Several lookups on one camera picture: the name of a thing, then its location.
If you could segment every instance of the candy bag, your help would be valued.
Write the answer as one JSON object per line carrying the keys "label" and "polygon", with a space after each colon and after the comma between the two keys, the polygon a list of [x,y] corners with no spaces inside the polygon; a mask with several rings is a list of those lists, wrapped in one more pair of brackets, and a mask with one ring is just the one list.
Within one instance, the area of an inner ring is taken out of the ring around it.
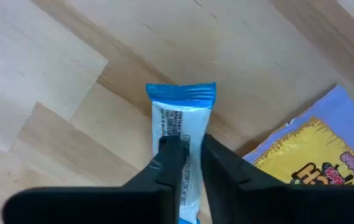
{"label": "candy bag", "polygon": [[354,184],[354,103],[336,86],[243,159],[292,184]]}
{"label": "candy bag", "polygon": [[197,223],[202,191],[201,145],[216,97],[215,83],[198,85],[147,84],[152,100],[153,153],[162,136],[180,136],[189,145],[182,173],[180,218]]}

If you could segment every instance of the yellow candy package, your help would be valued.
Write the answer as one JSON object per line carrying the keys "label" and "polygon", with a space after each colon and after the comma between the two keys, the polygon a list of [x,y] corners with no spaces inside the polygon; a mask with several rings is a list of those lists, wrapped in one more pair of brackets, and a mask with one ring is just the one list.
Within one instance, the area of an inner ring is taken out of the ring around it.
{"label": "yellow candy package", "polygon": [[354,184],[354,103],[336,86],[243,159],[290,184]]}

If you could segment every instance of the wooden floor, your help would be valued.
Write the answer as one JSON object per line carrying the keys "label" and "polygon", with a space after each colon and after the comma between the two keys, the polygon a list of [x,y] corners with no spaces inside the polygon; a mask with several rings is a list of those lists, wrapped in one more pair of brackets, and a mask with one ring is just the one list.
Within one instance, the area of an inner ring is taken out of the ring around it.
{"label": "wooden floor", "polygon": [[[354,65],[281,4],[0,0],[0,211],[29,187],[139,172],[152,157],[145,83],[216,81],[208,132],[240,155],[336,83],[354,99]],[[204,190],[200,219],[211,222]]]}

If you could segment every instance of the plastic packaging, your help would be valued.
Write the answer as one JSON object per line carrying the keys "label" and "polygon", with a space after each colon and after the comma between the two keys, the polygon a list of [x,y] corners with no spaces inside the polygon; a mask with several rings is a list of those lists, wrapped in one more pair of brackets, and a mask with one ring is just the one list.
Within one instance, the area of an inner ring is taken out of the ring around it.
{"label": "plastic packaging", "polygon": [[153,153],[162,136],[180,136],[189,142],[189,156],[182,174],[180,218],[196,224],[200,208],[202,171],[200,150],[216,98],[216,84],[147,84],[152,100]]}
{"label": "plastic packaging", "polygon": [[243,157],[292,184],[354,184],[354,103],[336,86]]}

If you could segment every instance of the snack bar wrapper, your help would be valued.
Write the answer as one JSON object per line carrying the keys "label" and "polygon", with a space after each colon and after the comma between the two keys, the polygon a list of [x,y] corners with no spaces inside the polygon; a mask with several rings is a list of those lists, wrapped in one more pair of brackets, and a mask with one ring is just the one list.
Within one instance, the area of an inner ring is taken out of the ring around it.
{"label": "snack bar wrapper", "polygon": [[291,184],[354,184],[354,103],[336,86],[243,157]]}
{"label": "snack bar wrapper", "polygon": [[153,153],[162,136],[180,136],[189,144],[189,156],[182,173],[180,218],[197,223],[202,190],[201,145],[216,98],[216,84],[147,84],[152,100]]}

